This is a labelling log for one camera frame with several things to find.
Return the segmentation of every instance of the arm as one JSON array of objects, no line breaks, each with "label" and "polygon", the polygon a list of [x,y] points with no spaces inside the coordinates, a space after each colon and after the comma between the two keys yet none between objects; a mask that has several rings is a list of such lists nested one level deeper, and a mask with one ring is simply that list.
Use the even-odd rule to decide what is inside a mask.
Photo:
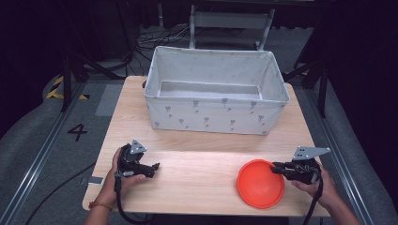
[{"label": "arm", "polygon": [[[110,214],[110,208],[117,208],[116,206],[116,193],[114,191],[114,185],[115,185],[115,172],[117,170],[117,160],[120,155],[120,148],[117,149],[114,159],[112,162],[112,168],[110,171],[108,171],[108,174],[105,177],[105,182],[102,186],[101,191],[99,192],[99,195],[97,196],[96,200],[94,203],[102,203],[105,204],[106,206],[102,205],[97,205],[93,208],[91,208],[90,212],[88,213],[87,218],[85,219],[84,225],[89,225],[89,224],[95,224],[95,225],[100,225],[100,224],[107,224],[108,223],[108,217]],[[122,189],[121,189],[121,196],[124,196],[126,194],[127,190],[139,184],[142,180],[145,179],[145,176],[142,174],[139,175],[134,175],[128,178],[122,177]]]},{"label": "arm", "polygon": [[[320,165],[322,171],[322,178],[324,181],[324,188],[322,197],[319,199],[319,204],[324,207],[330,213],[331,219],[335,225],[360,225],[357,217],[351,212],[350,208],[345,204],[343,199],[337,193],[336,187],[331,180],[329,172]],[[312,185],[306,185],[300,181],[292,181],[292,185],[296,188],[308,192],[311,196],[314,196],[318,190],[319,181]]]}]

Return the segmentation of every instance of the number 4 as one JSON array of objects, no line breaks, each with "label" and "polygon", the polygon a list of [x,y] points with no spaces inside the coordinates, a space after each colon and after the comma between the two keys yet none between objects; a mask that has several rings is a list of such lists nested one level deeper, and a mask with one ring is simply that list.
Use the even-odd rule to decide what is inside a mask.
[{"label": "number 4", "polygon": [[84,125],[83,124],[79,124],[78,126],[68,130],[68,133],[77,134],[75,142],[79,141],[81,134],[87,133],[87,131],[83,131],[83,128],[84,128]]}]

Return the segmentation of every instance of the cable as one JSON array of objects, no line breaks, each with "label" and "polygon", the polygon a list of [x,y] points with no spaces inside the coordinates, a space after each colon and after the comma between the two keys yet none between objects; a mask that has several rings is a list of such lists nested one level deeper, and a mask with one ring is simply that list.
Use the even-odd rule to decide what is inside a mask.
[{"label": "cable", "polygon": [[176,35],[173,36],[173,37],[170,37],[170,36],[171,36],[171,32],[170,32],[169,35],[166,36],[166,37],[157,37],[157,38],[147,39],[147,40],[143,40],[143,41],[138,42],[138,44],[144,44],[144,43],[153,42],[153,41],[154,41],[154,42],[156,42],[156,41],[162,41],[162,40],[165,40],[165,39],[167,39],[167,41],[170,41],[170,39],[178,39],[178,40],[185,39],[185,40],[188,40],[187,38],[183,38],[183,37],[185,36],[185,34],[184,34],[182,37],[178,37],[178,36],[180,36],[184,31],[187,31],[187,32],[188,32],[188,28],[190,28],[190,27],[189,27],[189,26],[185,27],[184,29],[182,29],[181,31],[179,31],[178,34],[176,34]]},{"label": "cable", "polygon": [[139,218],[139,219],[142,219],[142,220],[148,220],[148,214],[145,214],[145,216],[144,217],[140,217],[140,216],[138,216],[138,214],[136,214],[136,213],[132,213],[133,215],[135,215],[137,218]]},{"label": "cable", "polygon": [[116,201],[117,201],[117,209],[119,210],[119,214],[122,218],[124,218],[127,222],[132,223],[132,224],[147,224],[150,221],[145,220],[145,221],[136,221],[126,215],[126,213],[123,210],[122,207],[122,202],[121,202],[121,194],[120,191],[122,189],[122,180],[121,177],[123,176],[123,173],[120,171],[120,160],[123,156],[123,152],[120,153],[119,158],[117,159],[117,171],[115,173],[115,188],[114,191],[116,192]]},{"label": "cable", "polygon": [[[112,67],[106,67],[107,70],[109,71],[114,71],[117,70],[119,68],[125,67],[130,61],[131,61],[131,52],[127,52],[127,54],[125,56],[122,57],[122,59],[120,60],[120,64],[112,66]],[[97,69],[91,68],[91,67],[85,67],[85,69],[88,72],[92,72],[92,73],[101,73],[100,71],[98,71]]]},{"label": "cable", "polygon": [[82,169],[81,171],[77,172],[76,174],[74,174],[71,178],[69,178],[68,180],[64,181],[62,184],[60,184],[58,187],[56,187],[50,194],[48,194],[42,201],[41,203],[35,208],[35,210],[33,211],[33,213],[30,215],[29,219],[26,221],[25,225],[28,225],[30,223],[30,220],[32,220],[33,216],[36,214],[36,212],[39,210],[39,208],[61,187],[63,187],[67,182],[73,180],[76,176],[86,172],[88,169],[90,169],[91,167],[93,167],[94,165],[96,165],[96,162],[90,164],[89,166],[87,166],[86,168]]},{"label": "cable", "polygon": [[144,54],[141,52],[140,48],[139,48],[139,49],[136,49],[136,51],[137,51],[137,53],[141,54],[145,59],[147,59],[149,62],[152,61],[150,58],[148,58],[146,55],[144,55]]},{"label": "cable", "polygon": [[323,179],[321,176],[321,172],[314,168],[311,168],[311,171],[316,173],[316,175],[319,177],[319,186],[318,186],[318,190],[316,191],[316,193],[313,197],[313,201],[311,202],[310,209],[308,210],[307,216],[305,217],[304,222],[302,223],[303,225],[307,225],[308,222],[310,221],[310,218],[313,215],[313,211],[316,206],[316,203],[322,197],[322,192],[323,192]]},{"label": "cable", "polygon": [[200,36],[204,31],[210,30],[210,29],[213,29],[213,28],[198,27],[198,28],[195,28],[195,29],[199,30],[199,32],[195,32],[195,36],[198,37],[198,36]]},{"label": "cable", "polygon": [[145,75],[145,70],[143,69],[143,66],[141,65],[141,61],[137,58],[137,56],[133,55],[135,59],[137,59],[138,64],[140,65],[140,69],[143,71],[143,76]]},{"label": "cable", "polygon": [[132,67],[131,67],[130,63],[129,63],[129,67],[130,67],[130,69],[131,69],[132,73],[134,73],[134,76],[137,76],[137,73],[135,73],[134,69],[132,69]]}]

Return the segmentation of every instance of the orange bowl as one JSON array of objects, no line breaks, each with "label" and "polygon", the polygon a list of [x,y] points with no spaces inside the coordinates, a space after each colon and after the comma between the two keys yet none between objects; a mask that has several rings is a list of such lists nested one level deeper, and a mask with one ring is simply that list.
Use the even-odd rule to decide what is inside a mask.
[{"label": "orange bowl", "polygon": [[245,203],[256,208],[269,208],[283,196],[284,180],[273,173],[272,163],[256,159],[246,163],[237,176],[237,190]]}]

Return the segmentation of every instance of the dark curtain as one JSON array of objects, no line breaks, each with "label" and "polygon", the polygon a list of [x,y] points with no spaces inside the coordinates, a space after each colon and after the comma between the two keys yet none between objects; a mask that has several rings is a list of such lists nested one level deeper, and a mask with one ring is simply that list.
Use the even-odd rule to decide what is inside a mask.
[{"label": "dark curtain", "polygon": [[[145,4],[134,3],[136,8],[139,10],[136,12],[140,16],[140,23],[144,28],[149,26],[159,26],[159,13],[158,4],[154,2],[148,2]],[[235,12],[235,13],[267,13],[269,7],[261,6],[233,6],[231,4],[199,4],[197,5],[199,11],[217,11],[217,12]],[[189,4],[161,4],[163,26],[164,28],[173,28],[178,24],[189,23],[191,14],[191,5]],[[319,21],[322,15],[322,10],[314,11],[310,8],[302,8],[297,10],[296,8],[281,8],[276,10],[272,26],[276,28],[287,27],[287,28],[308,28],[314,27]]]},{"label": "dark curtain", "polygon": [[393,1],[351,0],[313,32],[301,62],[326,57],[329,78],[376,173],[398,208],[398,13]]},{"label": "dark curtain", "polygon": [[41,104],[42,91],[59,73],[61,53],[49,26],[29,1],[0,6],[0,138]]}]

